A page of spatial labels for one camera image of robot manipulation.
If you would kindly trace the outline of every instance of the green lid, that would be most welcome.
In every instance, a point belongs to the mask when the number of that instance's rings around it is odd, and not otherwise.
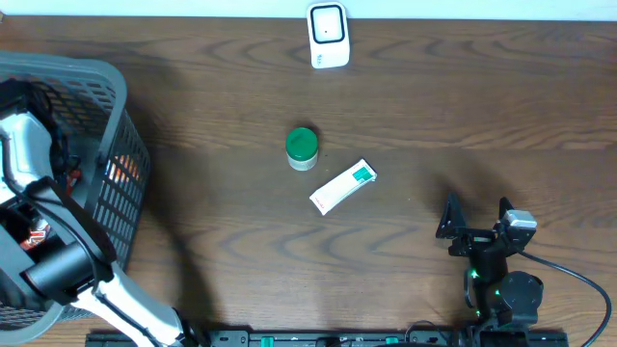
[[[285,149],[291,159],[307,161],[317,154],[317,135],[308,128],[295,128],[287,135]]]

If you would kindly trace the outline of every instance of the wood grain surface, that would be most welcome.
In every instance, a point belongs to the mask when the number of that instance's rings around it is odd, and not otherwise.
[[[404,329],[472,319],[463,258],[435,239],[454,191],[490,227],[507,196],[539,221],[527,247],[617,298],[617,25],[350,20],[347,67],[315,70],[300,19],[8,17],[0,47],[92,58],[125,76],[153,171],[128,274],[206,326]],[[318,129],[317,166],[284,138]],[[365,158],[379,173],[321,217],[309,195]],[[540,277],[539,327],[580,345],[586,284]],[[99,320],[33,344],[82,345]],[[611,323],[598,346],[612,346]]]

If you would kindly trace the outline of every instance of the small jar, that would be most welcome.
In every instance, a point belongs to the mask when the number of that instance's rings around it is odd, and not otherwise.
[[[289,132],[285,141],[289,166],[297,171],[312,169],[317,163],[317,135],[310,129],[298,127]]]

